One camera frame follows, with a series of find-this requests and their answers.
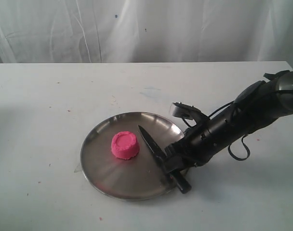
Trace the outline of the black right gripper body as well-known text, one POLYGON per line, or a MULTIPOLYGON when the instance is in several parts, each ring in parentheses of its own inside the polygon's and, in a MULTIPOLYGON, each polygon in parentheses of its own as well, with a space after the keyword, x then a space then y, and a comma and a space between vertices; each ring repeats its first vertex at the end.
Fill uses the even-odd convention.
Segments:
POLYGON ((184 137, 170 144, 170 157, 178 168, 200 167, 224 148, 224 121, 208 120, 189 128, 184 137))

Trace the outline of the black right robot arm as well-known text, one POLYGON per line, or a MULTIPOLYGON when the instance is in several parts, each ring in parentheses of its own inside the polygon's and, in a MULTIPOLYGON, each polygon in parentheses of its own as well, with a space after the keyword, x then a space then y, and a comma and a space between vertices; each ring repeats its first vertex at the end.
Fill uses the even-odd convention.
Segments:
POLYGON ((184 137, 165 148, 166 173, 200 167, 234 141, 265 128, 278 118, 293 114, 293 71, 265 74, 268 81, 257 81, 246 88, 216 116, 199 109, 173 103, 173 116, 194 120, 184 137))

